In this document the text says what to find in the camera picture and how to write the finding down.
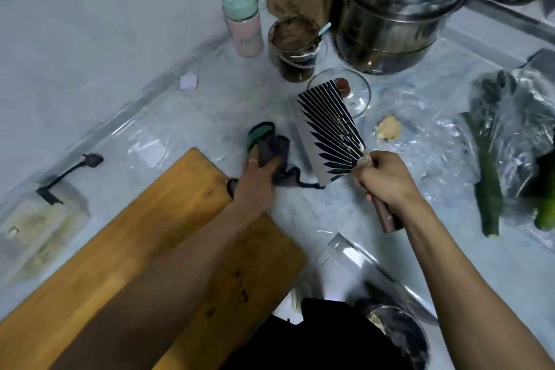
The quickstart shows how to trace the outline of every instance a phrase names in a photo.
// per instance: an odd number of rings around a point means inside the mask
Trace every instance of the person's right arm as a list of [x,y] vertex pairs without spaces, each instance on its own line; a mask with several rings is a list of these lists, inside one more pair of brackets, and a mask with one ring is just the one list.
[[454,366],[554,370],[538,340],[484,281],[420,195],[400,157],[381,151],[371,157],[376,167],[358,167],[352,174],[403,221]]

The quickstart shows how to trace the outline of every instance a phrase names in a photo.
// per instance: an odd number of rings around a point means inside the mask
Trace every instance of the plastic bag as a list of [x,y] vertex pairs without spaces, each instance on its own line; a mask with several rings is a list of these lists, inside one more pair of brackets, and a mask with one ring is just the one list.
[[[390,114],[401,123],[401,135],[389,142],[379,140],[376,126]],[[480,179],[475,142],[462,118],[446,117],[440,107],[417,95],[410,86],[385,89],[357,127],[367,150],[401,156],[430,202],[448,204],[458,196],[456,188]]]
[[538,60],[482,79],[471,114],[490,142],[503,194],[503,218],[555,250],[555,231],[541,231],[533,224],[539,200],[533,193],[537,160],[553,150],[555,128],[555,84],[534,69]]

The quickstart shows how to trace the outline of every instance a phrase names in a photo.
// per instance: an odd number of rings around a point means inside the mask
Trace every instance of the wall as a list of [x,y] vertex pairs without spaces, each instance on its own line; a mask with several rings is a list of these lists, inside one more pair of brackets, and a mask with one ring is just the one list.
[[219,0],[0,0],[0,195],[225,30]]

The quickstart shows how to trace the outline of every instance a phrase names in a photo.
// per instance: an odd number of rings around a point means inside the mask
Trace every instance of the brown knife handle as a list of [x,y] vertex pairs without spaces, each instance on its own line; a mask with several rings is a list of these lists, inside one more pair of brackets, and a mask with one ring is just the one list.
[[376,196],[374,195],[371,195],[371,196],[372,196],[372,202],[376,207],[376,212],[378,213],[378,219],[380,220],[380,224],[382,226],[382,230],[384,230],[384,233],[389,234],[397,231],[397,227],[395,226],[395,222],[393,221],[393,215],[391,214],[389,209],[387,209],[387,205],[382,200],[378,199]]

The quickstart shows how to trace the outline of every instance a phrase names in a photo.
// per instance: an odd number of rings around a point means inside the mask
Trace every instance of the mint green bottle lid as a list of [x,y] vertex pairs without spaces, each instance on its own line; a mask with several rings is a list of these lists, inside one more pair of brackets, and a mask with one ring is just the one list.
[[258,10],[258,0],[221,0],[228,18],[241,21],[253,16]]

